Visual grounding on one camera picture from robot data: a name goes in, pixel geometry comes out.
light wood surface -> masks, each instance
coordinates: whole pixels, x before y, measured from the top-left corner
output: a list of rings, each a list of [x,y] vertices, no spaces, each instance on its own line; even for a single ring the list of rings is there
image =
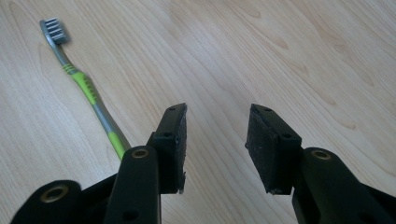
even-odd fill
[[[185,193],[163,196],[163,223],[296,223],[291,196],[265,194],[244,148],[252,103],[395,196],[395,11],[391,0],[0,0],[0,222],[42,185],[85,189],[120,165],[40,31],[52,17],[131,146],[188,104]]]

green toothbrush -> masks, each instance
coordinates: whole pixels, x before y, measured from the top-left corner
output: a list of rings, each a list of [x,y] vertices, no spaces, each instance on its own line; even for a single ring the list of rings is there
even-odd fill
[[[56,18],[53,18],[47,21],[40,21],[40,27],[44,36],[47,38],[50,47],[61,63],[64,71],[77,82],[88,101],[90,101],[96,116],[99,118],[103,128],[107,133],[108,139],[116,150],[117,155],[121,159],[125,150],[130,148],[130,145],[125,136],[120,131],[120,128],[114,119],[111,118],[110,114],[108,113],[105,105],[93,86],[91,79],[88,78],[84,73],[80,72],[75,66],[73,66],[73,64],[70,63],[69,59],[64,54],[60,45],[67,42],[67,36],[64,32],[64,29],[61,27],[61,24]]]

toothbrush handle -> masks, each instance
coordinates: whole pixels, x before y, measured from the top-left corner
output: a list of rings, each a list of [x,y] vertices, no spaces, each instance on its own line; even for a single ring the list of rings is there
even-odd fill
[[[70,76],[76,81],[76,83],[84,92],[88,101],[92,105],[92,108],[95,111],[97,118],[99,118],[103,128],[105,129],[111,145],[113,145],[119,158],[122,159],[122,155],[129,148],[129,144],[114,119],[108,113],[100,97],[98,96],[96,89],[91,82],[91,79],[80,71],[77,71],[75,74]]]

wooden table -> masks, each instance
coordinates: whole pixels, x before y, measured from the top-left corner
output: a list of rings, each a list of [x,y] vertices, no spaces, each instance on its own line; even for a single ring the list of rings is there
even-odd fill
[[[132,146],[187,103],[187,181],[163,223],[296,223],[265,194],[244,148],[250,104],[273,108],[303,147],[339,155],[396,195],[396,3],[342,1],[0,1],[0,222],[56,179],[85,189],[120,160],[38,22],[63,45]]]

round hole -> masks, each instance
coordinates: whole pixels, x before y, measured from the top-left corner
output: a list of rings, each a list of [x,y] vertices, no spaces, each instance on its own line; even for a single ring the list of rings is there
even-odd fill
[[[136,159],[145,158],[149,155],[149,152],[146,149],[138,149],[132,152],[132,157]]]
[[[282,136],[285,138],[291,138],[291,134],[289,134],[289,133],[284,133],[284,134],[282,134]]]
[[[58,185],[46,190],[41,195],[40,200],[43,203],[53,203],[62,199],[62,197],[64,197],[64,195],[66,195],[68,191],[69,187],[67,187],[66,185]]]
[[[322,150],[313,150],[311,153],[314,157],[324,161],[327,161],[332,158],[332,156],[329,153]]]
[[[136,210],[127,210],[122,214],[122,218],[125,221],[134,221],[139,217],[139,213]]]
[[[363,221],[364,223],[369,223],[369,224],[375,224],[375,218],[373,218],[372,216],[370,216],[367,213],[359,213],[359,219],[361,221]]]

